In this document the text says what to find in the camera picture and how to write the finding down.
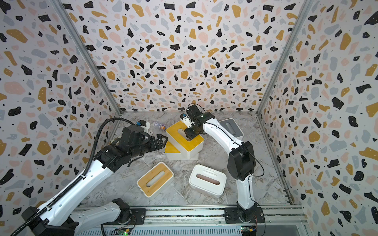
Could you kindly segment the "grey lid tissue box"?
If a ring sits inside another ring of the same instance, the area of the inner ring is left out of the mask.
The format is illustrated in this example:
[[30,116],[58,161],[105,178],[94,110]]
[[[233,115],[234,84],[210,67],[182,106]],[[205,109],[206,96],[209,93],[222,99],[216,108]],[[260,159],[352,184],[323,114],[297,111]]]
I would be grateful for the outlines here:
[[229,119],[219,121],[219,123],[221,124],[221,126],[223,128],[225,128],[235,138],[237,138],[239,140],[243,139],[244,133],[233,118],[229,118]]

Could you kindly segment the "white pink tissue box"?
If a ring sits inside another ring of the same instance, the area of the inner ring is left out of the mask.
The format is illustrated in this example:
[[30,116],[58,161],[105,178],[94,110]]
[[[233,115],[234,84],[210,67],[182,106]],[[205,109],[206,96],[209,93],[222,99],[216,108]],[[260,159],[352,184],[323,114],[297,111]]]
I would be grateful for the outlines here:
[[189,185],[205,195],[220,198],[225,189],[226,174],[203,165],[195,165],[189,178]]

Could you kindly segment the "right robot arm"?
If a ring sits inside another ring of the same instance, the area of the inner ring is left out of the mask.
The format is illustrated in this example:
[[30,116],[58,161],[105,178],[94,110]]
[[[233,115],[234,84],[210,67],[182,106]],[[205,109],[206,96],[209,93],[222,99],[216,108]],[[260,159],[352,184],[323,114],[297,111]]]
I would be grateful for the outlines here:
[[192,140],[200,134],[208,134],[228,154],[227,169],[236,180],[237,186],[237,217],[243,222],[250,222],[258,208],[252,187],[256,166],[253,145],[249,141],[242,142],[236,138],[212,113],[201,112],[195,104],[180,115],[180,120],[186,126],[184,133],[187,138]]

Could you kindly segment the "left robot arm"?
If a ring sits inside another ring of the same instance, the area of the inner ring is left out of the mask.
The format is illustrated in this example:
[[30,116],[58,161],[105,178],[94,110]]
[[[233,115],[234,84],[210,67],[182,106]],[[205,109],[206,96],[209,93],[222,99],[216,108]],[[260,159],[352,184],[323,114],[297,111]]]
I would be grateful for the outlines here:
[[25,224],[13,235],[29,227],[35,236],[75,236],[108,222],[129,224],[136,221],[130,206],[120,198],[84,213],[73,211],[121,167],[130,166],[146,153],[165,148],[167,141],[166,136],[150,136],[138,125],[124,128],[122,136],[92,155],[84,171],[56,196],[39,207],[27,208],[22,213]]

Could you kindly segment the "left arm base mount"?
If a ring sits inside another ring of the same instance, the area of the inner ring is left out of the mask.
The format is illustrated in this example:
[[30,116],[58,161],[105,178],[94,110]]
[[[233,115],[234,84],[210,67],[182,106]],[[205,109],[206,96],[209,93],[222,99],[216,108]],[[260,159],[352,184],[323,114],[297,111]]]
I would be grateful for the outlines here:
[[118,218],[113,222],[104,225],[134,226],[143,225],[146,217],[146,208],[131,208],[129,211],[122,211]]

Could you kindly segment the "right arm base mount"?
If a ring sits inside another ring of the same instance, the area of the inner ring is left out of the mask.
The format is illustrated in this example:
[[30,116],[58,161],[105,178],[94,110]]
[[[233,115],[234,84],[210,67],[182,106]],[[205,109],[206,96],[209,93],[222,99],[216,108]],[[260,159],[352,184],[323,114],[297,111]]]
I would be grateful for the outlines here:
[[240,207],[226,207],[223,214],[227,224],[264,223],[265,218],[260,207],[244,210]]

